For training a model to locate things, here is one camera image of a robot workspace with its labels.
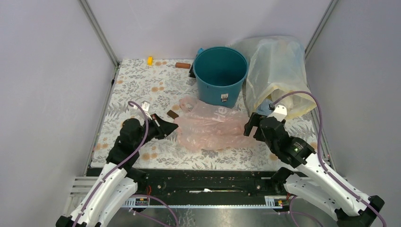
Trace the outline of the pink plastic trash bag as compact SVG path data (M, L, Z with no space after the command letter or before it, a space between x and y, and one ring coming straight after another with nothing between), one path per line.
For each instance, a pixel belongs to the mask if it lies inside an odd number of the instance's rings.
M174 119L177 141L188 150L249 148L257 141L244 136L247 114L224 106L210 105L191 96L180 99L183 114Z

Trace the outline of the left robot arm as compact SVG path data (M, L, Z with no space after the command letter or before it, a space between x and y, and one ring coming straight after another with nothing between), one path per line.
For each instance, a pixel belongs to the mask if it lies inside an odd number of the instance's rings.
M95 184L77 208L67 217L60 216L55 225L107 226L129 197L146 190L146 173L133 168L139 149L152 139L166 138L177 128L177 124L166 122L157 114L147 116L143 124L135 118L125 120Z

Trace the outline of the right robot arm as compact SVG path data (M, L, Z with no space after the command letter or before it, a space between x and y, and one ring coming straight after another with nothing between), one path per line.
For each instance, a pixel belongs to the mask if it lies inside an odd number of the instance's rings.
M369 196L352 186L324 161L305 140L289 136L274 114L264 116L252 113L244 126L249 136L253 127L254 138L267 144L280 161L308 176L313 183L304 181L287 168L280 168L272 177L274 193L296 195L318 207L332 217L339 227L369 227L378 217L384 201L377 195Z

